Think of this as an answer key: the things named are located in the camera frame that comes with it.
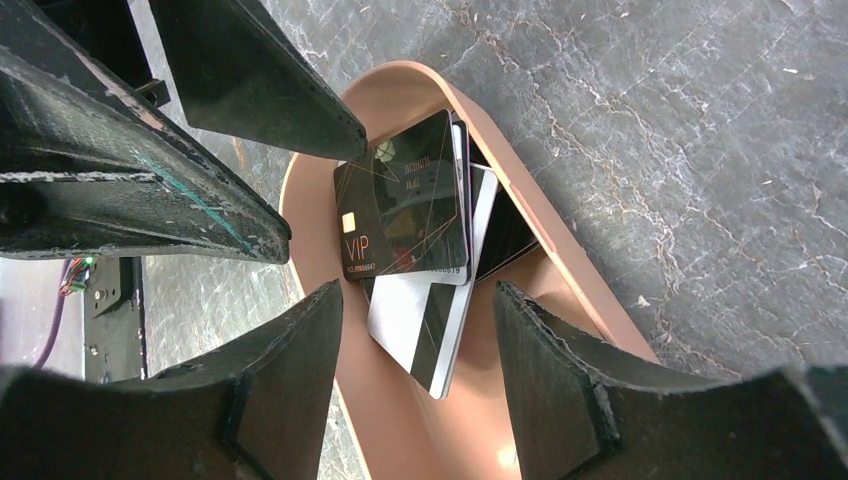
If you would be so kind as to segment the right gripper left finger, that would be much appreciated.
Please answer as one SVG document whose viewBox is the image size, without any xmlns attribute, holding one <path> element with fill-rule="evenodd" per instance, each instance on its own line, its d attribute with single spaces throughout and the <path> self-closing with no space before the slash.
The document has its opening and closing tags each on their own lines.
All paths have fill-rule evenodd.
<svg viewBox="0 0 848 480">
<path fill-rule="evenodd" d="M 1 371 L 5 479 L 313 479 L 343 323 L 338 281 L 148 379 Z"/>
</svg>

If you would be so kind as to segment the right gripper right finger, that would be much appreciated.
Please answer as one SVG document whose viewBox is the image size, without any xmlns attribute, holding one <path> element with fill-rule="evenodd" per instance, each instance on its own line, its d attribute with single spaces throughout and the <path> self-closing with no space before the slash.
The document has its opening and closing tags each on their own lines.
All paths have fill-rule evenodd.
<svg viewBox="0 0 848 480">
<path fill-rule="evenodd" d="M 509 282 L 496 336 L 525 479 L 843 479 L 847 370 L 785 366 L 734 382 L 646 361 Z"/>
</svg>

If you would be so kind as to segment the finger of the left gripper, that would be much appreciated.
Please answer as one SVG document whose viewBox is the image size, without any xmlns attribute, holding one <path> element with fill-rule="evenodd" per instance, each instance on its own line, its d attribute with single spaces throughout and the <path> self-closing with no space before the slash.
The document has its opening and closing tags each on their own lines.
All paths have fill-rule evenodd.
<svg viewBox="0 0 848 480">
<path fill-rule="evenodd" d="M 128 2 L 3 2 L 2 255 L 287 262 L 288 224 L 168 100 Z"/>
<path fill-rule="evenodd" d="M 190 126 L 326 159 L 366 152 L 364 126 L 261 2 L 150 8 Z"/>
</svg>

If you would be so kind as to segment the pink oval tray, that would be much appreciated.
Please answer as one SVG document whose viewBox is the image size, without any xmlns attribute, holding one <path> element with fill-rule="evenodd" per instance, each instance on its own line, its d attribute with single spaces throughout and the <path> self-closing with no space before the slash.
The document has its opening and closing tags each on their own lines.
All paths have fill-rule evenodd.
<svg viewBox="0 0 848 480">
<path fill-rule="evenodd" d="M 539 240 L 472 294 L 448 396 L 427 394 L 368 334 L 362 288 L 343 281 L 335 380 L 370 479 L 560 479 L 617 444 L 601 394 L 558 359 L 531 304 L 569 333 L 626 357 L 655 354 L 490 116 L 430 67 L 392 61 L 343 101 L 376 142 L 444 107 L 456 110 Z"/>
</svg>

